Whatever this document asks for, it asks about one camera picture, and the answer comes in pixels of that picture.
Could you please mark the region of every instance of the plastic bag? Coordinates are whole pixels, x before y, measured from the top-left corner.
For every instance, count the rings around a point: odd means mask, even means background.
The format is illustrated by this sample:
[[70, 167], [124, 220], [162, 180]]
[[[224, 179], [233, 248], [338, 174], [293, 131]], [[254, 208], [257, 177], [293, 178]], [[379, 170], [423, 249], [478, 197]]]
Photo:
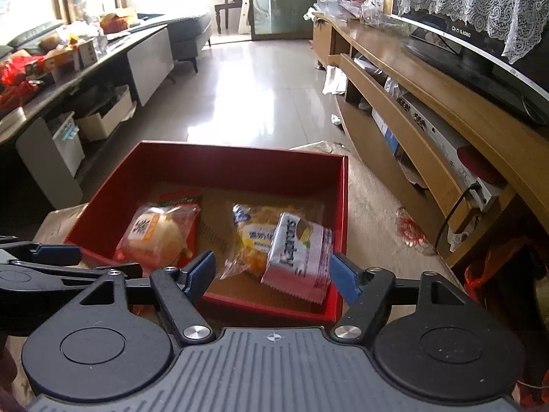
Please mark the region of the plastic bag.
[[374, 28], [397, 31], [402, 35], [410, 35], [416, 27], [410, 23], [392, 19], [383, 14], [384, 0], [366, 0], [362, 4], [362, 18]]
[[339, 4], [353, 14], [357, 19], [362, 16], [362, 2], [356, 0], [339, 0]]
[[14, 87], [5, 87], [0, 94], [0, 118], [22, 107], [40, 91], [39, 81], [23, 81]]
[[346, 22], [348, 19], [355, 18], [355, 15], [341, 6], [340, 0], [318, 0], [317, 5], [321, 12], [337, 20]]
[[399, 83], [390, 77], [388, 77], [385, 81], [385, 91], [395, 99], [398, 99], [400, 96], [408, 92], [407, 90], [400, 88]]
[[370, 62], [370, 60], [366, 59], [366, 57], [364, 57], [360, 53], [357, 53], [353, 60], [366, 73], [372, 76], [377, 83], [385, 86], [385, 82], [387, 81], [387, 74], [385, 74], [381, 68], [378, 68], [376, 65]]
[[326, 67], [326, 80], [322, 94], [343, 94], [347, 89], [347, 76], [336, 66]]
[[261, 283], [321, 304], [330, 286], [332, 232], [284, 212], [276, 229]]
[[25, 80], [25, 66], [30, 62], [43, 62], [44, 56], [15, 56], [6, 60], [2, 68], [2, 83], [15, 87]]
[[278, 220], [283, 212], [307, 218], [307, 210], [292, 205], [285, 207], [249, 206], [235, 204], [232, 208], [234, 249], [225, 262], [220, 278], [224, 279], [244, 271], [261, 280], [267, 268], [267, 256]]
[[188, 262], [194, 254], [190, 249], [194, 246], [188, 241], [199, 212], [195, 203], [141, 206], [116, 247], [114, 260], [138, 262], [146, 274], [166, 266], [182, 266], [180, 260]]

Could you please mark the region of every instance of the gray sofa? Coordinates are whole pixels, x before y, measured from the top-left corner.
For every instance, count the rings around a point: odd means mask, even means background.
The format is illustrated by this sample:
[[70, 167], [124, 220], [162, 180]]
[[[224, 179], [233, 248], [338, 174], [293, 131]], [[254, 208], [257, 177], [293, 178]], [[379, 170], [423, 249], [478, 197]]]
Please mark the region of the gray sofa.
[[40, 42], [50, 34], [53, 34], [58, 27], [64, 24], [65, 22], [63, 20], [51, 20], [19, 34], [17, 37], [10, 40], [7, 45], [0, 45], [0, 60], [5, 59], [11, 53], [21, 49], [26, 50], [33, 56], [46, 54], [47, 51], [40, 48]]
[[174, 60], [189, 61], [193, 64], [194, 71], [198, 72], [198, 53], [206, 43], [210, 44], [211, 15], [208, 12], [191, 16], [139, 14], [139, 17], [148, 19], [131, 27], [130, 32], [166, 24]]

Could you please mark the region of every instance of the white tile floor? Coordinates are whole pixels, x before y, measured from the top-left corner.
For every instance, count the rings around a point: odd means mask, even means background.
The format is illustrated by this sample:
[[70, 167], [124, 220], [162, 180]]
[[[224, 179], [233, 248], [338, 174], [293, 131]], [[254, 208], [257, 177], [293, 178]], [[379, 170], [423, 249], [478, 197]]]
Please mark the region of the white tile floor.
[[332, 125], [333, 96], [322, 94], [307, 41], [261, 41], [205, 46], [198, 74], [175, 64], [145, 107], [109, 140], [84, 180], [91, 196], [123, 157], [144, 139], [224, 146], [292, 148], [321, 140], [349, 144]]
[[210, 38], [210, 43], [212, 45], [220, 45], [224, 43], [234, 43], [234, 42], [248, 42], [252, 39], [250, 34], [239, 34], [238, 26], [229, 26], [229, 29], [225, 29], [223, 26], [221, 29], [221, 34], [218, 34], [217, 27], [215, 26], [215, 21], [212, 22], [212, 33]]

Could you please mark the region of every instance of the open drawer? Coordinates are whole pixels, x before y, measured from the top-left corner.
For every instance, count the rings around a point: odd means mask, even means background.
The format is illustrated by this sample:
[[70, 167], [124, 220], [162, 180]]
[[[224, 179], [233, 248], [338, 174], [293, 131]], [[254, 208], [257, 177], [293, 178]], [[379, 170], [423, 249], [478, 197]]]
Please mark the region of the open drawer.
[[[379, 112], [422, 176], [442, 213], [448, 215], [465, 188], [458, 183], [457, 176], [444, 155], [396, 100], [371, 76], [365, 74], [347, 54], [340, 55], [339, 65], [359, 92]], [[475, 212], [476, 208], [467, 199], [463, 199], [449, 219], [452, 231], [463, 231]]]

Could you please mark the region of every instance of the snack package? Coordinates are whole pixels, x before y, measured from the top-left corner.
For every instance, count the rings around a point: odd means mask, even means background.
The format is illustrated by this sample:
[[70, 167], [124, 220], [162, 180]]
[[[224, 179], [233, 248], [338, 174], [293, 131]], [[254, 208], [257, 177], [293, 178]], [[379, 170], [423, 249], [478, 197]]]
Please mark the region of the snack package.
[[330, 229], [284, 212], [274, 231], [261, 283], [321, 304], [330, 285], [331, 252]]
[[240, 274], [243, 271], [261, 279], [267, 268], [267, 255], [276, 225], [282, 212], [305, 217], [304, 209], [293, 206], [233, 206], [235, 225], [235, 247], [233, 256], [225, 262], [221, 279]]
[[165, 195], [156, 205], [141, 206], [114, 253], [119, 263], [138, 262], [145, 274], [166, 266], [185, 266], [196, 254], [196, 222], [200, 204], [195, 197]]

